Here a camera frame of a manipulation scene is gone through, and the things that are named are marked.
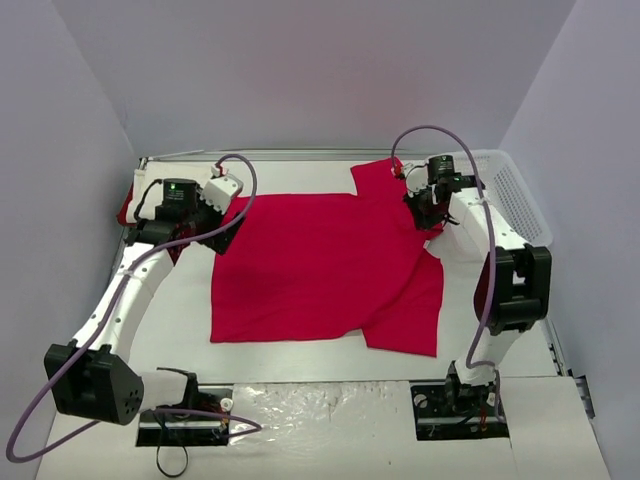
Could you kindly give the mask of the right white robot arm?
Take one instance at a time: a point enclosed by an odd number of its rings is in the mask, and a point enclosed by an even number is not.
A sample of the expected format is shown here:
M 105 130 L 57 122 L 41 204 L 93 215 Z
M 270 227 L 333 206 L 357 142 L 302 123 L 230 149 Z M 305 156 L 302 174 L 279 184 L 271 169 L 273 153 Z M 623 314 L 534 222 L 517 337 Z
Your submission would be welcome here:
M 447 374 L 446 406 L 465 413 L 497 398 L 498 367 L 513 344 L 548 313 L 552 257 L 518 234 L 490 202 L 478 173 L 456 170 L 450 155 L 394 170 L 406 184 L 404 203 L 416 227 L 452 225 L 477 249 L 483 266 L 473 296 L 478 328 Z

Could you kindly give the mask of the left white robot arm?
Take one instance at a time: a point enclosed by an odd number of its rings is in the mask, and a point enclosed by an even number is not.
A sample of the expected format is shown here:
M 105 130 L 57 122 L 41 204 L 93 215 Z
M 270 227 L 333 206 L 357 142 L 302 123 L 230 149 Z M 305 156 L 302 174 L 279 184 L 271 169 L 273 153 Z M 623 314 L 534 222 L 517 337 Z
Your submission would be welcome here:
M 231 174 L 195 180 L 164 179 L 153 218 L 140 218 L 126 239 L 121 265 L 90 319 L 65 345 L 52 345 L 44 366 L 59 413 L 127 425 L 138 414 L 167 407 L 195 415 L 201 393 L 193 375 L 160 367 L 143 374 L 128 364 L 135 334 L 159 286 L 192 242 L 218 254 L 242 223 L 222 226 L 242 182 Z

